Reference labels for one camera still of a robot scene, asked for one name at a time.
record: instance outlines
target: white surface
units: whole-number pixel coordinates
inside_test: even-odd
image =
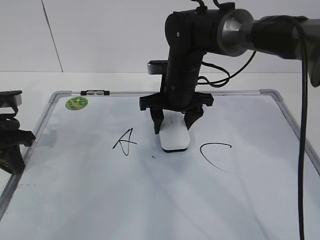
[[[319,18],[318,0],[236,0],[255,19],[270,15]],[[146,73],[150,60],[166,60],[165,21],[173,11],[195,9],[190,0],[44,0],[65,72]],[[211,0],[205,3],[214,9]],[[238,58],[208,54],[207,62],[236,72],[251,53]],[[257,54],[248,73],[296,73],[298,61]],[[212,68],[203,71],[217,72]]]
[[[0,222],[3,239],[299,238],[299,142],[271,97],[216,96],[192,126],[189,149],[172,154],[138,97],[89,97],[79,111],[66,109],[68,99],[56,105]],[[125,156],[112,146],[129,128],[138,145]],[[203,152],[235,174],[202,158],[209,142],[232,145]],[[305,176],[305,236],[317,239],[320,177],[308,158]]]
[[[40,0],[0,0],[0,71],[61,72]]]
[[[210,80],[219,80],[224,74],[207,73]],[[17,118],[22,130],[33,130],[53,92],[61,90],[105,89],[111,91],[159,91],[161,77],[145,73],[46,73],[0,72],[2,91],[22,90],[22,105]],[[232,79],[221,90],[276,89],[285,104],[300,123],[301,74],[300,73],[243,73]],[[197,90],[212,90],[197,86]],[[307,137],[320,154],[320,89],[309,87]],[[0,171],[0,189],[7,175]]]
[[[164,111],[164,120],[159,131],[162,149],[167,151],[187,149],[190,143],[189,132],[180,112]]]

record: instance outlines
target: whiteboard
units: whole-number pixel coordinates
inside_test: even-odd
[[[60,98],[0,221],[11,240],[297,240],[299,141],[266,95],[214,96],[185,152],[165,153],[138,96]],[[132,130],[129,155],[113,146]],[[226,143],[232,148],[207,145]],[[320,178],[304,178],[305,236],[320,234]]]

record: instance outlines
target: green sticker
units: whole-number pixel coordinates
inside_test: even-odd
[[[80,110],[88,105],[88,99],[83,96],[77,96],[69,99],[65,107],[69,110]]]

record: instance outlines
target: black cable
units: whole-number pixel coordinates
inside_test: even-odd
[[[304,162],[306,148],[307,132],[307,115],[308,115],[308,55],[305,33],[300,22],[295,17],[284,16],[289,18],[294,24],[299,40],[302,58],[302,109],[301,109],[301,128],[300,128],[300,145],[298,159],[298,221],[300,240],[305,240],[304,229]]]
[[[214,87],[214,88],[221,88],[223,86],[225,86],[230,79],[234,78],[235,76],[237,76],[239,73],[241,73],[250,63],[251,61],[254,59],[255,55],[257,54],[256,51],[254,51],[251,55],[251,57],[249,58],[249,60],[245,63],[245,65],[243,65],[242,68],[240,68],[237,72],[235,72],[233,75],[230,76],[229,72],[224,69],[223,67],[220,67],[220,66],[217,66],[217,65],[214,65],[212,63],[206,63],[206,62],[202,62],[202,64],[204,66],[207,66],[207,67],[211,67],[211,68],[214,68],[214,69],[218,69],[220,71],[223,71],[224,73],[227,73],[228,74],[228,77],[225,78],[225,79],[222,79],[222,80],[218,80],[218,81],[209,81],[205,76],[199,76],[198,77],[198,80],[205,80],[206,82],[198,82],[197,84],[198,85],[210,85],[211,87]]]

